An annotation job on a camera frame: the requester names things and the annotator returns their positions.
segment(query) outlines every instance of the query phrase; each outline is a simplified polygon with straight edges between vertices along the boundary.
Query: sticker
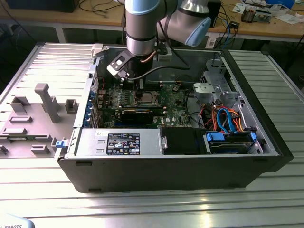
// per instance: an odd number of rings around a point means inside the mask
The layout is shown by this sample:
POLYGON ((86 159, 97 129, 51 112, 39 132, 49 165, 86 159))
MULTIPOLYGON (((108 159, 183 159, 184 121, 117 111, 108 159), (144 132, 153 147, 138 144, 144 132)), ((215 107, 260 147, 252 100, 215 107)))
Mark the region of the sticker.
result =
POLYGON ((95 137, 108 136, 109 131, 105 130, 96 130, 95 137))
POLYGON ((139 155, 139 134, 108 134, 106 153, 108 155, 139 155))

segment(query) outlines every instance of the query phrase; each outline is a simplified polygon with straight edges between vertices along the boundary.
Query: blue latch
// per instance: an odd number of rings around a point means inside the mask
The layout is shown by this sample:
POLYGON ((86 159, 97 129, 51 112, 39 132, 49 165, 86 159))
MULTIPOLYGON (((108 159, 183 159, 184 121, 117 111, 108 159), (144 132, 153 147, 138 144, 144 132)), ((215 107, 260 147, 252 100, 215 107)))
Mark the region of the blue latch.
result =
POLYGON ((83 123, 82 123, 83 125, 83 127, 89 127, 89 125, 90 125, 90 123, 85 119, 84 121, 83 121, 83 123))
POLYGON ((89 95, 90 99, 95 98, 95 96, 96 96, 95 92, 93 92, 93 91, 91 90, 91 91, 90 91, 90 95, 89 95))
POLYGON ((252 140, 255 142, 257 140, 256 134, 254 132, 250 133, 252 140))
POLYGON ((212 140, 225 140, 224 134, 220 132, 209 132, 207 134, 207 141, 212 140))
POLYGON ((93 104, 92 104, 92 102, 88 101, 86 106, 91 108, 93 106, 93 104))
POLYGON ((66 148, 68 146, 69 140, 58 140, 55 144, 56 148, 66 148))

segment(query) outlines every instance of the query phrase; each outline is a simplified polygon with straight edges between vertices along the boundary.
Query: floor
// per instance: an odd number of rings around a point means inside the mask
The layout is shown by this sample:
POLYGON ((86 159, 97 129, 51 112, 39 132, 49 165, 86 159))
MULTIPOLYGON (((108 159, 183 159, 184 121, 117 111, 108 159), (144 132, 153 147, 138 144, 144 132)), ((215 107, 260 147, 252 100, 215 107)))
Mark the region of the floor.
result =
MULTIPOLYGON (((0 92, 5 88, 7 83, 14 76, 18 68, 25 60, 28 53, 32 50, 35 43, 28 35, 18 26, 13 28, 14 35, 10 38, 0 37, 0 92)), ((47 27, 25 27, 25 29, 40 42, 58 42, 56 32, 53 28, 47 27)), ((69 43, 106 43, 118 44, 121 42, 121 32, 119 31, 93 31, 87 29, 65 29, 65 34, 69 43)), ((207 42, 205 39, 201 43, 204 47, 207 42)), ((264 50, 268 51, 275 61, 284 68, 288 57, 293 53, 293 44, 287 42, 271 41, 265 43, 258 40, 247 40, 243 45, 242 39, 236 39, 233 46, 228 45, 227 49, 243 49, 243 50, 264 50)), ((302 53, 287 74, 294 83, 302 89, 304 86, 298 77, 304 74, 304 53, 302 53)))

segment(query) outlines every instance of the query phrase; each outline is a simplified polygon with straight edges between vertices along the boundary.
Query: motherboard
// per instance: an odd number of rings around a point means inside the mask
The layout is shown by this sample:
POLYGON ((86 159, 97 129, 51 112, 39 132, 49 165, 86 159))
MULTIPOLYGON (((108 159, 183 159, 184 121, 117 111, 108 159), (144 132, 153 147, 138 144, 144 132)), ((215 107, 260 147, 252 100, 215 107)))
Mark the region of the motherboard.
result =
POLYGON ((99 91, 98 105, 102 128, 191 127, 186 111, 188 89, 176 84, 161 84, 155 91, 138 95, 115 84, 99 91))

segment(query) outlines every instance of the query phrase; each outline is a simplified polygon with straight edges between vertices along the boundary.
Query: metal bracket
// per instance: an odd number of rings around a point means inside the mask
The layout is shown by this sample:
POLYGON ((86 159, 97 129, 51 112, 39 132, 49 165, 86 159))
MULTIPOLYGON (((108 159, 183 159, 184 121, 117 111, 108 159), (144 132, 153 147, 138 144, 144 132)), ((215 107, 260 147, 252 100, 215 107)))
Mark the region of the metal bracket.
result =
POLYGON ((103 44, 93 44, 91 48, 92 58, 101 56, 102 52, 105 50, 109 50, 109 47, 107 46, 104 47, 103 44))

